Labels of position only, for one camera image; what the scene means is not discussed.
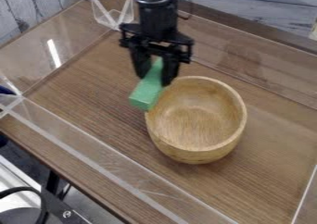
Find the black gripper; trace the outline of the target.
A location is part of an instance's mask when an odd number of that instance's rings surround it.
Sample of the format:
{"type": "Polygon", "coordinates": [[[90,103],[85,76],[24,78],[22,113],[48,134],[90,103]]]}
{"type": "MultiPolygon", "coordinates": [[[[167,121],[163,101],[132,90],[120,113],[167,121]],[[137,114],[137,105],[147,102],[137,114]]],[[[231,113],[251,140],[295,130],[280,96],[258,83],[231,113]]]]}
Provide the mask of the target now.
{"type": "Polygon", "coordinates": [[[177,31],[177,0],[136,0],[139,22],[120,25],[120,46],[129,50],[131,61],[141,79],[151,68],[151,55],[163,56],[160,84],[171,84],[179,62],[191,62],[192,39],[177,31]]]}

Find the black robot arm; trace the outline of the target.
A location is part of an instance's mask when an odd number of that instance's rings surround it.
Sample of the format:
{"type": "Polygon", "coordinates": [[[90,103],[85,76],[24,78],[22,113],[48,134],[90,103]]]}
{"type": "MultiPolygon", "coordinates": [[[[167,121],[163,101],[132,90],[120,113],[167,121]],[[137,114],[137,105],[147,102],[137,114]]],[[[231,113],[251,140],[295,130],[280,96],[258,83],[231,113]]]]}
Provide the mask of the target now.
{"type": "Polygon", "coordinates": [[[161,58],[160,85],[177,76],[179,65],[191,63],[193,40],[177,30],[177,0],[136,0],[139,22],[121,23],[120,46],[129,51],[137,77],[151,68],[151,56],[161,58]]]}

